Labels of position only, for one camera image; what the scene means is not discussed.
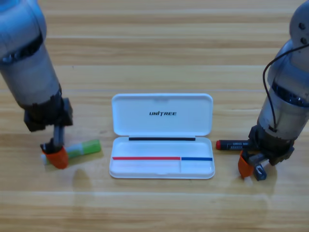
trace blue line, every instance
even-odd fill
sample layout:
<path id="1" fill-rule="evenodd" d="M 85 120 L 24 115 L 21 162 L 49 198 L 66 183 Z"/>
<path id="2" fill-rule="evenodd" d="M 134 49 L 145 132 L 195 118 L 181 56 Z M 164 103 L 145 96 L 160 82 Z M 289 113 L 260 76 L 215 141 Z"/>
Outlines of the blue line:
<path id="1" fill-rule="evenodd" d="M 203 157 L 182 157 L 182 160 L 212 161 L 212 158 L 203 158 Z"/>

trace red marker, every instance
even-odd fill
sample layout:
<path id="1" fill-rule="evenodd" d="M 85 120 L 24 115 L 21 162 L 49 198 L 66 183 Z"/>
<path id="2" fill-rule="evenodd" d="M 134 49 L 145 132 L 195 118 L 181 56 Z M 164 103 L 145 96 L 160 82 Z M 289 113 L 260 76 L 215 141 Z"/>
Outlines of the red marker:
<path id="1" fill-rule="evenodd" d="M 221 151 L 240 151 L 252 147 L 249 140 L 218 140 L 216 143 L 217 150 Z"/>

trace black cable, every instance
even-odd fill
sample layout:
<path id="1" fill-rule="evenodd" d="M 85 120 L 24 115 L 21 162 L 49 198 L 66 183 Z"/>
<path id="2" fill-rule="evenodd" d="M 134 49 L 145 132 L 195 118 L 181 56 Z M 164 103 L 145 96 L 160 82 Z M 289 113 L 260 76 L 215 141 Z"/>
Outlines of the black cable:
<path id="1" fill-rule="evenodd" d="M 291 49 L 285 53 L 282 53 L 280 56 L 274 58 L 264 69 L 263 71 L 263 84 L 264 84 L 264 88 L 265 88 L 265 91 L 266 91 L 266 94 L 267 94 L 267 97 L 268 97 L 268 100 L 269 100 L 269 104 L 270 104 L 270 107 L 271 107 L 271 111 L 272 111 L 272 116 L 273 116 L 273 120 L 274 120 L 274 131 L 276 130 L 277 128 L 277 123 L 276 123 L 276 116 L 275 116 L 275 110 L 274 110 L 274 106 L 272 104 L 272 100 L 270 98 L 270 94 L 269 94 L 269 91 L 267 89 L 267 86 L 266 86 L 266 81 L 265 81 L 265 75 L 266 75 L 266 72 L 267 72 L 267 69 L 273 64 L 275 63 L 277 60 L 281 59 L 282 57 L 284 57 L 285 55 L 291 53 L 291 52 L 295 52 L 295 51 L 298 51 L 300 49 L 303 49 L 305 47 L 308 47 L 309 44 L 306 44 L 306 45 L 303 45 L 303 46 L 300 46 L 300 47 L 297 47 L 297 48 L 294 48 L 294 49 Z"/>

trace wood grain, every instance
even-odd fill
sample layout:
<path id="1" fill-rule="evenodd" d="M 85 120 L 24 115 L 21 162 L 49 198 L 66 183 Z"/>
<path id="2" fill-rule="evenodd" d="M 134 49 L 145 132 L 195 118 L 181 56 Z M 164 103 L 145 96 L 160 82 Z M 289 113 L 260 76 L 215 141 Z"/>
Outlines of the wood grain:
<path id="1" fill-rule="evenodd" d="M 66 145 L 100 139 L 103 152 L 44 167 L 0 80 L 0 231 L 308 232 L 309 127 L 267 180 L 239 177 L 237 152 L 213 149 L 215 176 L 123 180 L 109 175 L 111 99 L 117 93 L 213 97 L 208 137 L 246 139 L 266 94 L 262 71 L 289 39 L 303 0 L 40 0 L 46 41 L 74 110 Z"/>

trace red line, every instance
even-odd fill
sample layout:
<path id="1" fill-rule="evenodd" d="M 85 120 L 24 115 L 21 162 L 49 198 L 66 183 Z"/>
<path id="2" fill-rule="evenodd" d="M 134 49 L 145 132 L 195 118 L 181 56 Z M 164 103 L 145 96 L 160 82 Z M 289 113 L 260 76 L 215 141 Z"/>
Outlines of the red line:
<path id="1" fill-rule="evenodd" d="M 113 160 L 180 160 L 180 157 L 113 157 Z"/>

